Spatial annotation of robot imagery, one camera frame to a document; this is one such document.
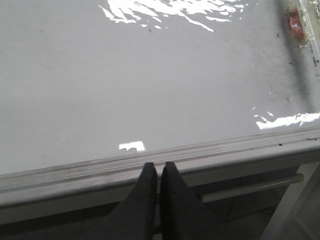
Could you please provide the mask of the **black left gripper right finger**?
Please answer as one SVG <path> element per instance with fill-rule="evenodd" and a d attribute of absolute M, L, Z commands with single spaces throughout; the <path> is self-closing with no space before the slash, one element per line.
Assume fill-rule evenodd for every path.
<path fill-rule="evenodd" d="M 173 162 L 166 162 L 160 184 L 160 222 L 164 240 L 224 240 L 219 221 L 187 186 Z"/>

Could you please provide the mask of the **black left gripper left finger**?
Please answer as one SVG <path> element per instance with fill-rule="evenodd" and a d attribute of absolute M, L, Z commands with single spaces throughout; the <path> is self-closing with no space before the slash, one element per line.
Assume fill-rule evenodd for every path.
<path fill-rule="evenodd" d="M 157 202 L 158 175 L 155 165 L 144 164 L 127 197 L 83 240 L 151 240 Z"/>

